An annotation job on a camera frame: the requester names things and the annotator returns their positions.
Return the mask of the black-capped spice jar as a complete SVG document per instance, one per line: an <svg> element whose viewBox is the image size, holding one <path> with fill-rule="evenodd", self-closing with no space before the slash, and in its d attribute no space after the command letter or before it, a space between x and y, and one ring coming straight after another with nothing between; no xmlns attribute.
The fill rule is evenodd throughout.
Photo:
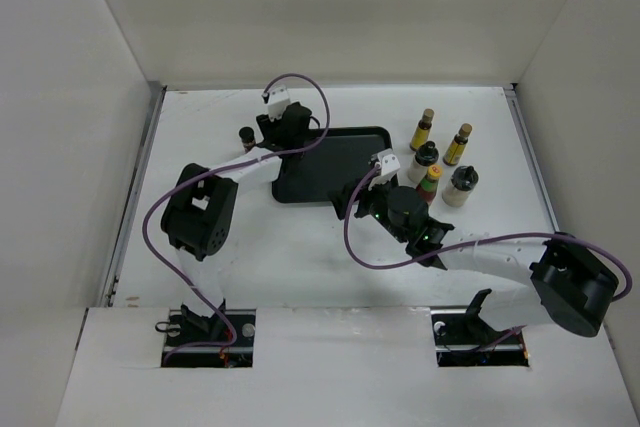
<svg viewBox="0 0 640 427"><path fill-rule="evenodd" d="M250 152L256 146L255 132L252 127L242 127L239 132L239 138L243 146L244 152Z"/></svg>

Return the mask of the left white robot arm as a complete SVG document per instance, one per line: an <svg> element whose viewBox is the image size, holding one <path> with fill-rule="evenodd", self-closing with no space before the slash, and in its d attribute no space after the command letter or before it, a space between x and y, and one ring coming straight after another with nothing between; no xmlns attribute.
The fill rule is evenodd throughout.
<svg viewBox="0 0 640 427"><path fill-rule="evenodd" d="M256 118L263 140L235 160L206 168L196 163L185 166L176 186L149 209L143 220L142 235L147 249L171 270L211 311L197 313L190 322L190 333L206 346L214 345L224 334L224 295L209 296L195 281L152 245L149 224L159 207L161 231L169 245L196 262L218 253L230 233L235 204L240 195L276 181L287 163L314 148L309 131L313 114L299 102L278 101Z"/></svg>

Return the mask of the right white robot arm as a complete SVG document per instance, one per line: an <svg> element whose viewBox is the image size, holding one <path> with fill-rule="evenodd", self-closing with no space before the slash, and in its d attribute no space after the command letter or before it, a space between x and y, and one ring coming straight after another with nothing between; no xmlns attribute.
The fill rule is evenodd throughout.
<svg viewBox="0 0 640 427"><path fill-rule="evenodd" d="M594 337L629 285L611 270L614 259L594 245L562 233L469 233L432 217L411 187L351 182L328 198L343 222L370 217L403 244L406 265L507 281L509 288L482 287L469 302L463 327L475 342L509 328L547 323Z"/></svg>

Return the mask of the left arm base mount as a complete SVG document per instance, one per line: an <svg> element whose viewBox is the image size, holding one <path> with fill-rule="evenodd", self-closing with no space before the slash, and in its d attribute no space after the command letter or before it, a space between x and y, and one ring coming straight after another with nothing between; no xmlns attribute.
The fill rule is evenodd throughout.
<svg viewBox="0 0 640 427"><path fill-rule="evenodd" d="M228 322L218 315L199 315L182 305L167 319L155 324L163 335L161 366L165 368L251 368L257 332L255 310L225 311Z"/></svg>

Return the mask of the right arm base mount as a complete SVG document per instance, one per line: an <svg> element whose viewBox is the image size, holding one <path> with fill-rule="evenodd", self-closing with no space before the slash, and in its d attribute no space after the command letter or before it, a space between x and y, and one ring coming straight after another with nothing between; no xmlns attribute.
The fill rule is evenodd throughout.
<svg viewBox="0 0 640 427"><path fill-rule="evenodd" d="M460 309L431 311L439 367L528 367L522 327L496 331Z"/></svg>

